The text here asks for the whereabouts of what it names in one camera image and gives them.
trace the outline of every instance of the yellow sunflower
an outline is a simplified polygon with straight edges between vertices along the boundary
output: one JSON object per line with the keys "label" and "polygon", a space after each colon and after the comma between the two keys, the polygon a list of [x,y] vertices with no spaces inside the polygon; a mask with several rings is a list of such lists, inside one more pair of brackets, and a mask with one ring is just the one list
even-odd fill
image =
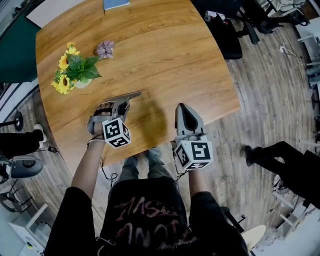
{"label": "yellow sunflower", "polygon": [[67,59],[67,55],[64,54],[63,56],[61,56],[61,58],[59,60],[60,71],[61,72],[65,71],[67,69],[67,67],[69,67],[68,59]]}
{"label": "yellow sunflower", "polygon": [[68,42],[66,44],[66,47],[69,49],[70,47],[74,47],[75,46],[75,43],[74,42]]}
{"label": "yellow sunflower", "polygon": [[61,94],[68,94],[70,88],[70,78],[65,74],[60,75],[60,81],[56,90]]}
{"label": "yellow sunflower", "polygon": [[79,55],[80,51],[77,51],[75,47],[70,47],[68,50],[65,51],[65,53]]}
{"label": "yellow sunflower", "polygon": [[50,85],[52,85],[54,88],[58,88],[58,86],[59,86],[59,84],[57,82],[55,82],[55,81],[52,81],[50,83]]}

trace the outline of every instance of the white wall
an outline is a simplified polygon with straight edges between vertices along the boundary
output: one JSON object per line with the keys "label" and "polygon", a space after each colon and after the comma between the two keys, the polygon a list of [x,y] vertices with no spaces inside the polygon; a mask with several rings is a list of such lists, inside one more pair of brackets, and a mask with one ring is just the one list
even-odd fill
{"label": "white wall", "polygon": [[17,233],[9,226],[18,216],[18,213],[8,212],[0,204],[0,255],[1,256],[18,256],[22,251],[25,243],[20,239]]}
{"label": "white wall", "polygon": [[259,245],[253,252],[256,256],[316,256],[319,246],[320,210],[315,209],[285,240],[276,239],[269,246]]}

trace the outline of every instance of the black t-shirt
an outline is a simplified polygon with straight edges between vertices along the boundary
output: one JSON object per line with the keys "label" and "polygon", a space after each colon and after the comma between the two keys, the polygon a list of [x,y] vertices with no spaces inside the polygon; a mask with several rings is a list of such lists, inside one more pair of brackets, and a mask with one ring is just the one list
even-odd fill
{"label": "black t-shirt", "polygon": [[190,228],[171,178],[125,180],[114,186],[99,238],[91,200],[79,188],[66,190],[45,256],[51,255],[237,255],[248,250],[209,192],[192,197]]}

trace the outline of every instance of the black pants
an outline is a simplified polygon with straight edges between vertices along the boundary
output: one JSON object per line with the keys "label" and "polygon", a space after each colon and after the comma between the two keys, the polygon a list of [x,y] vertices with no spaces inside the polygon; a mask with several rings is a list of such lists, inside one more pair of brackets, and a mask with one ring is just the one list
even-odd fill
{"label": "black pants", "polygon": [[[276,157],[283,158],[285,163],[279,162]],[[280,176],[285,175],[288,169],[298,169],[304,162],[304,154],[284,141],[265,148],[257,147],[249,158],[252,164],[258,164]]]}
{"label": "black pants", "polygon": [[37,151],[44,140],[41,130],[26,133],[0,133],[0,152],[7,158],[23,156]]}

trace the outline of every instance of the wooden floor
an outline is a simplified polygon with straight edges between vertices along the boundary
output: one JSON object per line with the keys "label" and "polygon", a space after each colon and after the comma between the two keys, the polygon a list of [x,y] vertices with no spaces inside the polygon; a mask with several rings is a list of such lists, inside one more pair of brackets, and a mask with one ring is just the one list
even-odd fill
{"label": "wooden floor", "polygon": [[[289,209],[272,196],[273,175],[257,165],[247,167],[242,146],[269,146],[285,140],[305,151],[312,148],[300,145],[299,140],[314,140],[312,93],[308,89],[305,68],[296,57],[279,51],[283,42],[298,57],[305,56],[294,29],[286,25],[271,35],[259,34],[259,37],[258,45],[251,44],[247,36],[241,38],[243,58],[227,61],[241,110],[206,126],[213,141],[214,154],[214,163],[205,170],[207,183],[219,204],[228,206],[236,219],[246,216],[241,223],[245,230],[260,224],[276,227],[281,222],[279,213],[286,214]],[[18,110],[24,116],[24,132],[32,131],[33,125],[40,123],[50,144],[55,145],[39,90],[28,97]],[[2,133],[10,131],[13,132],[13,129],[1,129]],[[163,161],[175,176],[170,144],[161,145],[160,149]],[[19,184],[33,196],[34,211],[44,202],[49,204],[43,220],[52,225],[72,177],[58,153],[43,151],[34,155],[44,161],[44,170],[33,178],[19,181]],[[106,175],[120,173],[121,167],[122,162],[107,166]],[[146,161],[141,161],[139,168],[141,177],[145,178],[148,169]],[[180,179],[179,189],[189,211],[187,175]],[[102,228],[109,190],[110,182],[100,171],[92,201],[97,234]]]}

